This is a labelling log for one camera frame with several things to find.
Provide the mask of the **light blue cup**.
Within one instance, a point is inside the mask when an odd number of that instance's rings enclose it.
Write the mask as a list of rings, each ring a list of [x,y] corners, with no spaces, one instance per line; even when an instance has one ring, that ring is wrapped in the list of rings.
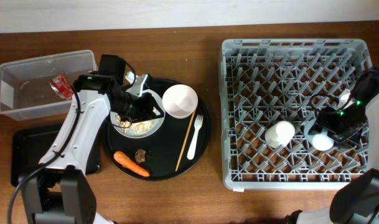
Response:
[[[311,128],[315,124],[316,119],[310,120],[304,127],[304,136],[311,145],[319,151],[329,150],[334,146],[334,140],[328,137],[327,130],[311,133]]]

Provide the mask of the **wooden chopstick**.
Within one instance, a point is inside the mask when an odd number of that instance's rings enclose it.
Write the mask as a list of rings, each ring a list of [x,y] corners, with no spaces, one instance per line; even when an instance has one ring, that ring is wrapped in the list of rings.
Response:
[[[178,168],[179,168],[179,165],[180,165],[180,162],[181,162],[181,159],[182,159],[182,155],[184,153],[184,149],[185,149],[188,137],[189,137],[190,129],[191,129],[191,126],[192,126],[192,123],[193,123],[193,120],[194,120],[195,112],[196,112],[196,109],[193,111],[193,113],[192,113],[192,115],[190,117],[189,125],[188,125],[187,131],[185,133],[184,142],[182,144],[182,148],[180,150],[179,158],[177,160],[177,164],[176,164],[176,167],[175,167],[175,171],[176,172],[178,171]]]

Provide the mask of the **white paper cup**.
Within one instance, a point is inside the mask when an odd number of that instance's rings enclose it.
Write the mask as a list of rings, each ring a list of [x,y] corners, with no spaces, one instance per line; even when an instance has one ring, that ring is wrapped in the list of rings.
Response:
[[[294,137],[295,128],[288,121],[279,121],[265,133],[265,141],[272,148],[286,146]]]

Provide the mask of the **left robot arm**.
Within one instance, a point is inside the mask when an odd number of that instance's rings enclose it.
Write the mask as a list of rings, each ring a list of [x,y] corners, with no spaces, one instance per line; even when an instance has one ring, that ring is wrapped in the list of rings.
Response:
[[[86,179],[87,161],[95,138],[110,113],[132,123],[164,116],[148,92],[152,77],[135,75],[121,86],[115,75],[80,75],[72,85],[74,97],[68,115],[38,168],[25,176],[9,202],[12,222],[16,196],[22,195],[29,223],[108,223],[96,207]]]

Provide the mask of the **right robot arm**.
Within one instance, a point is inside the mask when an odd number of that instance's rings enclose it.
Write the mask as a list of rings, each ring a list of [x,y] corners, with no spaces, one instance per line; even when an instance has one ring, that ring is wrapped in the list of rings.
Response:
[[[330,149],[364,126],[368,126],[365,173],[340,189],[329,207],[295,211],[285,223],[379,223],[379,68],[359,73],[348,100],[337,108],[318,110],[305,125],[304,135],[316,149]]]

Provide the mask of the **grey dishwasher rack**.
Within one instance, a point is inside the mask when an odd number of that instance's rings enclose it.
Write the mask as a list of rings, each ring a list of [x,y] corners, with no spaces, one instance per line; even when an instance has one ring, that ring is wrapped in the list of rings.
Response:
[[[316,111],[355,86],[372,67],[361,39],[227,39],[218,60],[222,111],[222,180],[239,190],[337,190],[365,172],[368,126],[359,141],[314,148],[304,136]],[[272,148],[266,131],[295,128]]]

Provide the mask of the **grey plate with food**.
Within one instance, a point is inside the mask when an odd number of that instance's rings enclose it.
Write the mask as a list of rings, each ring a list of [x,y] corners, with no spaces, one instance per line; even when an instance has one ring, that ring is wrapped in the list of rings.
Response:
[[[161,118],[134,123],[128,128],[123,128],[118,114],[115,112],[110,113],[110,120],[113,124],[112,127],[121,135],[134,139],[145,138],[155,133],[161,127],[164,117],[165,115]]]

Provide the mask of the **round black tray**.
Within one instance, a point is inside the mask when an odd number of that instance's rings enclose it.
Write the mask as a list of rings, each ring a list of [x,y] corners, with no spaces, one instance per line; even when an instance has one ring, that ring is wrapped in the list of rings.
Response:
[[[170,179],[189,170],[203,156],[211,135],[210,113],[204,100],[201,97],[198,99],[196,114],[203,116],[203,123],[199,130],[195,156],[192,160],[187,158],[187,151],[184,151],[179,167],[176,166],[190,118],[175,119],[167,114],[161,127],[154,134],[140,139],[124,137],[114,126],[105,122],[101,128],[101,136],[104,150],[112,163],[127,175],[148,181]],[[124,168],[113,158],[116,151],[121,151],[134,160],[135,152],[138,149],[146,152],[145,161],[140,166],[150,173],[149,177],[140,176]]]

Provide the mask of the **brown food scrap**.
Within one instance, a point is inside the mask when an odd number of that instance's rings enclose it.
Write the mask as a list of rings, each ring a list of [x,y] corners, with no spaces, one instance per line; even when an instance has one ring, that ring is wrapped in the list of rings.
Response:
[[[137,164],[141,164],[146,161],[146,151],[144,149],[138,149],[134,155]]]

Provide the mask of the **orange carrot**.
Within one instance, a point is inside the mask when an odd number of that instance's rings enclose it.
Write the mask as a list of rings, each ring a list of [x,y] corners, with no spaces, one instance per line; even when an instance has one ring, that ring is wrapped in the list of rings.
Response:
[[[143,169],[139,165],[137,165],[135,162],[133,162],[126,154],[124,154],[121,151],[117,151],[113,154],[114,160],[122,165],[124,168],[129,169],[130,171],[142,176],[142,177],[149,177],[150,174],[147,170]]]

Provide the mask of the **white plastic fork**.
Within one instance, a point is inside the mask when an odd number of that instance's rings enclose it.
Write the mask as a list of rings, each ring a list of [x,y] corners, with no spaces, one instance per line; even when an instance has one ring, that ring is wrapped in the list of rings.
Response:
[[[195,149],[197,145],[197,139],[199,135],[199,131],[202,127],[204,117],[202,115],[197,115],[194,122],[194,134],[192,136],[192,140],[190,142],[189,150],[187,152],[188,160],[192,160],[195,156]]]

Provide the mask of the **red crumpled wrapper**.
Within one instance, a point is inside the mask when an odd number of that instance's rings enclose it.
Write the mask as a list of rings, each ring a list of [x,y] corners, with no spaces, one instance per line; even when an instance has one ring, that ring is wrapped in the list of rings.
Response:
[[[61,73],[50,81],[50,86],[56,94],[63,100],[71,100],[73,96],[73,90],[70,84]]]

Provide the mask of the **clear plastic bin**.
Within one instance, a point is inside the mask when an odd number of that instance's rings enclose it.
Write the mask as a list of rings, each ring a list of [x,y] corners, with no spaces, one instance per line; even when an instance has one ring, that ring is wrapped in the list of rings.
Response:
[[[91,50],[18,60],[0,65],[0,114],[16,121],[68,113],[71,101],[59,97],[50,81],[63,75],[73,83],[97,70]]]

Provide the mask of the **black rectangular tray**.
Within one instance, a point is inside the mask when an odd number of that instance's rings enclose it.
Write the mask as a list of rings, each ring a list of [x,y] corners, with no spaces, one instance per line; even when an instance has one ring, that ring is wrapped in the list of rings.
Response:
[[[35,169],[49,150],[62,124],[53,124],[15,133],[12,139],[11,185],[17,187],[19,177]]]

